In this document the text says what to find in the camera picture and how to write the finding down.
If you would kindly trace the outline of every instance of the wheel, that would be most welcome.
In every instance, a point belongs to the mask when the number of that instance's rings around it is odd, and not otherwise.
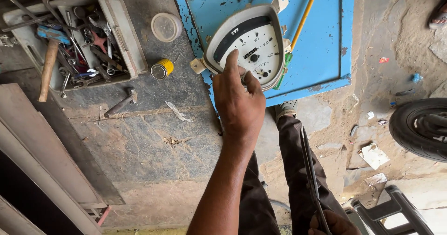
[[[447,163],[447,98],[410,102],[390,118],[394,140],[423,158]]]

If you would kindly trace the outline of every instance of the plastic container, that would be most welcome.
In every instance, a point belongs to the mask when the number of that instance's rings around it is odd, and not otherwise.
[[[53,0],[50,2],[50,5],[53,9],[59,10],[63,19],[67,21],[65,10],[69,10],[71,11],[71,14],[73,14],[71,10],[73,6],[94,3],[98,3],[101,7],[105,18],[110,25],[110,29],[115,36],[123,62],[129,73],[115,76],[112,78],[111,82],[101,81],[92,83],[88,85],[87,88],[127,82],[137,78],[139,74],[147,72],[149,70],[149,66],[146,58],[144,57],[140,42],[137,38],[137,34],[123,0]],[[48,10],[42,3],[29,6],[27,9],[34,14],[48,13]],[[23,15],[25,15],[25,13],[22,10],[17,9],[3,14],[3,19],[7,25],[11,26],[23,22]],[[45,53],[47,51],[46,44],[34,36],[35,30],[32,26],[21,27],[19,29],[12,30],[11,32],[20,42],[26,54],[30,57],[37,71],[42,73]],[[81,33],[76,31],[73,32],[73,37],[77,42],[80,42],[78,39],[83,39]],[[81,50],[83,51],[89,65],[95,66],[99,61],[98,58],[93,55],[91,51],[86,51],[86,49],[87,48],[81,47]],[[50,81],[50,88],[55,91],[60,91],[62,88],[62,83],[64,82],[64,76],[60,75],[59,73],[59,66],[59,61],[56,61],[53,66],[53,73]],[[76,89],[81,88],[74,88],[73,85],[67,84],[65,90],[68,91]]]
[[[161,42],[171,42],[182,33],[182,21],[175,15],[159,13],[152,18],[151,29],[154,36]]]

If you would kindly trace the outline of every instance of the tire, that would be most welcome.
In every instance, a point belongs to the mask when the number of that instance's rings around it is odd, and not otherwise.
[[[436,111],[447,112],[447,98],[421,99],[405,104],[391,116],[389,131],[397,143],[413,154],[447,163],[447,142],[437,141],[419,134],[414,123],[417,119],[414,117],[417,115]]]

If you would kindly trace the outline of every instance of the concrete floor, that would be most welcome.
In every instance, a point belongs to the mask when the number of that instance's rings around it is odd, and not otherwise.
[[[178,61],[179,53],[190,61],[193,55],[185,33],[169,45],[172,51],[157,50],[157,42],[148,27],[151,16],[162,11],[177,13],[173,0],[165,2],[128,0],[126,5],[145,54],[152,54],[146,55],[149,64],[166,55]],[[447,64],[429,49],[436,38],[435,33],[426,28],[428,16],[438,2],[355,0],[352,85],[299,100],[299,118],[308,130],[312,149],[325,168],[328,185],[340,203],[355,196],[367,206],[376,204],[384,184],[369,187],[363,180],[380,172],[389,180],[441,177],[447,173],[447,164],[406,152],[391,138],[388,126],[377,123],[379,119],[389,119],[393,112],[391,102],[400,104],[427,98],[446,80]],[[22,57],[20,48],[0,51],[3,71],[31,66]],[[381,57],[389,58],[389,62],[380,64]],[[173,85],[166,87],[168,93],[156,90],[159,84],[154,84],[149,74],[130,82],[142,91],[141,103],[126,108],[121,118],[101,120],[101,125],[95,124],[99,106],[109,108],[120,100],[126,84],[70,92],[67,100],[54,95],[79,136],[88,137],[86,146],[127,203],[113,206],[103,225],[106,228],[184,227],[193,215],[217,160],[221,137],[203,83],[184,61],[176,63],[176,70],[170,76]],[[421,83],[410,81],[415,72],[424,77]],[[21,71],[17,71],[7,75],[20,74]],[[176,87],[176,79],[180,78],[186,78],[187,82]],[[394,96],[396,92],[412,88],[416,90],[413,95]],[[103,93],[115,96],[104,97]],[[188,99],[190,93],[194,94],[193,99]],[[358,104],[352,95],[359,98]],[[174,103],[187,118],[193,119],[193,123],[175,118],[164,101]],[[367,120],[369,111],[376,116]],[[267,109],[267,112],[256,146],[260,171],[268,184],[269,196],[288,203],[278,132],[271,111]],[[360,128],[350,138],[355,124]],[[363,171],[358,181],[344,187],[345,170],[365,166],[357,151],[371,141],[384,150],[391,161],[378,170]],[[274,208],[278,223],[290,224],[290,213]]]

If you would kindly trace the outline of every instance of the plastic stool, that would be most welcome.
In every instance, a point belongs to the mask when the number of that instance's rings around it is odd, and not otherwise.
[[[407,235],[417,232],[419,235],[433,235],[433,232],[422,220],[419,211],[395,185],[385,188],[391,197],[390,201],[366,209],[359,200],[352,202],[354,210],[376,235]],[[391,229],[385,228],[382,219],[402,213],[408,223]]]

